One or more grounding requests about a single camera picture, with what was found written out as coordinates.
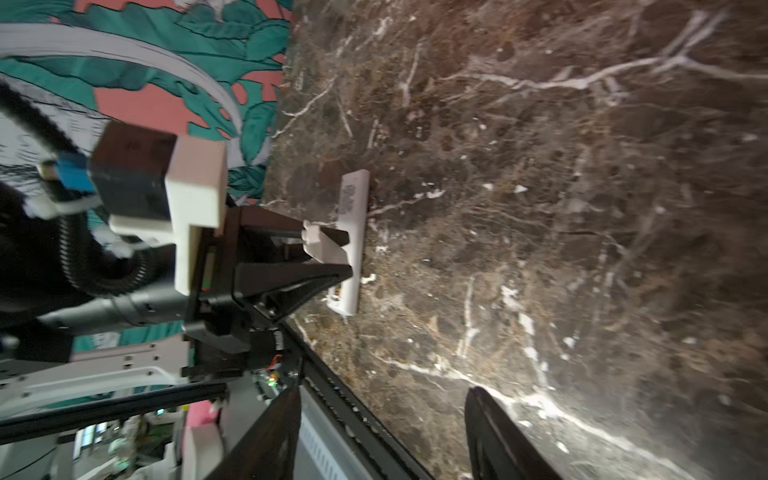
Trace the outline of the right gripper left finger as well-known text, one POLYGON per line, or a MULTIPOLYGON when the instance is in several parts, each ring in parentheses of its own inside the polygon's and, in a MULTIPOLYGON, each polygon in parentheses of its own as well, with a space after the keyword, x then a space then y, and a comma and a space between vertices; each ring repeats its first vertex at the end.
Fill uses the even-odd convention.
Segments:
POLYGON ((280 392, 207 477, 292 479, 301 413, 300 389, 291 386, 280 392))

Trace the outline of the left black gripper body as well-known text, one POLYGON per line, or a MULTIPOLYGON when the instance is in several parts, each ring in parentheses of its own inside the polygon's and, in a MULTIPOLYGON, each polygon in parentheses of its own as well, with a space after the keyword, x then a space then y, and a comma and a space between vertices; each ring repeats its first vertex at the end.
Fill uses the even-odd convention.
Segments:
POLYGON ((184 378, 237 378, 281 362, 282 335, 244 298, 236 271, 281 260, 272 238, 287 231, 286 216, 244 206, 227 208, 221 231, 205 233, 184 316, 184 339, 193 350, 184 378))

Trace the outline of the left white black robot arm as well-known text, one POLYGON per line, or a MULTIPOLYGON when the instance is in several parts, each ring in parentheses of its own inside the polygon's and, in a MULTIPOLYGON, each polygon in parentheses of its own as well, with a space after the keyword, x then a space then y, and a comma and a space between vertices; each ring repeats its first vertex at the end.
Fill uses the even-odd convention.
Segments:
POLYGON ((168 338, 193 351, 174 377, 193 382, 272 370, 292 360, 279 323, 318 294, 349 279, 345 232, 301 223, 257 207, 230 207, 222 232, 203 229, 188 294, 174 286, 171 251, 159 277, 120 295, 75 289, 58 260, 61 230, 75 221, 28 217, 22 195, 1 190, 1 387, 38 371, 57 371, 99 334, 146 345, 154 359, 168 338))

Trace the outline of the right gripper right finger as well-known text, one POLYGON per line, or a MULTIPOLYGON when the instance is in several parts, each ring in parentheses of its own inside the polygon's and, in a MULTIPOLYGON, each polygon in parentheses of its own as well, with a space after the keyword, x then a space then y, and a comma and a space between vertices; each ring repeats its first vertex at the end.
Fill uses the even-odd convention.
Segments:
POLYGON ((562 479, 487 390, 468 390, 464 414, 474 479, 562 479))

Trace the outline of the white remote control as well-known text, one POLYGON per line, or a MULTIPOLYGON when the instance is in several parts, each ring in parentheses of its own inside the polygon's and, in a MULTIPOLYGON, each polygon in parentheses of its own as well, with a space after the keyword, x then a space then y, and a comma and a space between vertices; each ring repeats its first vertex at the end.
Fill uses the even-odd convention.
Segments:
POLYGON ((352 276, 329 291, 327 306, 344 318, 358 312, 369 189, 368 170, 357 170, 342 177, 336 229, 349 235, 349 243, 343 250, 352 267, 352 276))

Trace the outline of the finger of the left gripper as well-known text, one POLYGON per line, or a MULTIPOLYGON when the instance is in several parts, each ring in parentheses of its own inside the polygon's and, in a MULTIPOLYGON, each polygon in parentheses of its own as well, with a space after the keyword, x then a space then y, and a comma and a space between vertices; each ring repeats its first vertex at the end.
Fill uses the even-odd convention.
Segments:
POLYGON ((265 320, 281 321, 352 274, 347 264, 242 263, 235 269, 233 294, 265 320))
POLYGON ((252 263, 348 264, 349 234, 257 206, 242 207, 239 260, 252 263))

